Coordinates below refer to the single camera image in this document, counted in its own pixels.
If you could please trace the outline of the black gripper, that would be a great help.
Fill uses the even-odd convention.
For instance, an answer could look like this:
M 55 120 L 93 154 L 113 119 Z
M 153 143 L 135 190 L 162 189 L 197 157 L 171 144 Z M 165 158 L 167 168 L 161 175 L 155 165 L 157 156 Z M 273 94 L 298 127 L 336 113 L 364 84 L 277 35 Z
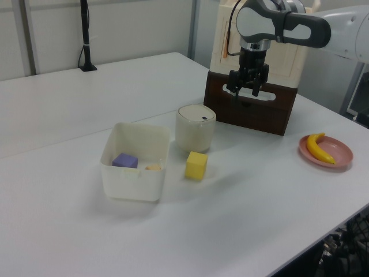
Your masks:
M 242 49 L 239 58 L 239 72 L 242 83 L 253 81 L 252 95 L 258 96 L 260 87 L 268 80 L 269 65 L 265 63 L 266 51 L 250 51 Z M 231 70 L 228 75 L 226 89 L 236 103 L 239 98 L 239 72 Z

